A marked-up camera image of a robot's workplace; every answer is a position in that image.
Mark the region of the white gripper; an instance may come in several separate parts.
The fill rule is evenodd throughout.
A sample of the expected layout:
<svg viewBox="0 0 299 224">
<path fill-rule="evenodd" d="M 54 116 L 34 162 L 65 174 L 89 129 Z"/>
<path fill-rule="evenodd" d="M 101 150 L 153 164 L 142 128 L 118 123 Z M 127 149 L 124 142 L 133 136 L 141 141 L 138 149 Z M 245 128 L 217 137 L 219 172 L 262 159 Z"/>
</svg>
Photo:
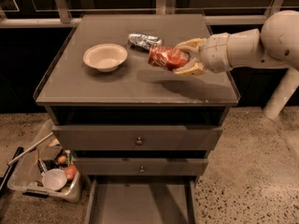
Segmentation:
<svg viewBox="0 0 299 224">
<path fill-rule="evenodd" d="M 212 35 L 208 39 L 193 38 L 183 41 L 176 45 L 176 49 L 180 49 L 188 53 L 199 53 L 202 63 L 193 58 L 191 61 L 173 69 L 172 72 L 179 76 L 200 76 L 207 72 L 207 69 L 213 73 L 222 73 L 232 70 L 228 58 L 228 41 L 230 35 L 222 33 Z"/>
</svg>

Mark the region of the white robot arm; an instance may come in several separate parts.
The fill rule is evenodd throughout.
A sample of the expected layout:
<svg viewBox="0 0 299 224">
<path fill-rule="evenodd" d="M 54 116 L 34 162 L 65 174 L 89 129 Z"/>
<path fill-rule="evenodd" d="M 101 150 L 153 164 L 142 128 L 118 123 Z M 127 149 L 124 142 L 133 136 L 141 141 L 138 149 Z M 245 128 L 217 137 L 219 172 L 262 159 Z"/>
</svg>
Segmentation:
<svg viewBox="0 0 299 224">
<path fill-rule="evenodd" d="M 299 70 L 299 12 L 283 10 L 267 19 L 263 27 L 235 34 L 215 34 L 177 44 L 191 60 L 173 73 L 199 76 L 228 72 L 237 67 Z"/>
</svg>

